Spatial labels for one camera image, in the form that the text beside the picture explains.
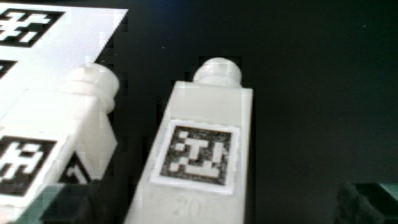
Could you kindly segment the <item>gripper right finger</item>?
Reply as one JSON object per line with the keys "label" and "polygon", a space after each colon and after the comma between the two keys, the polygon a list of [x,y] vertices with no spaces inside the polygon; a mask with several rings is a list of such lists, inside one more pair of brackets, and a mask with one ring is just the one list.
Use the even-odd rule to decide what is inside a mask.
{"label": "gripper right finger", "polygon": [[338,224],[398,224],[398,184],[342,185]]}

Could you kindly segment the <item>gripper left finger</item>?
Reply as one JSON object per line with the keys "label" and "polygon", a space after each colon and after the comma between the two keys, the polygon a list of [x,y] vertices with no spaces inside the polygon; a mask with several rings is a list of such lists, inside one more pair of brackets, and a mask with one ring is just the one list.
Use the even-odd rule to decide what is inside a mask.
{"label": "gripper left finger", "polygon": [[49,185],[17,224],[97,224],[97,190],[97,183]]}

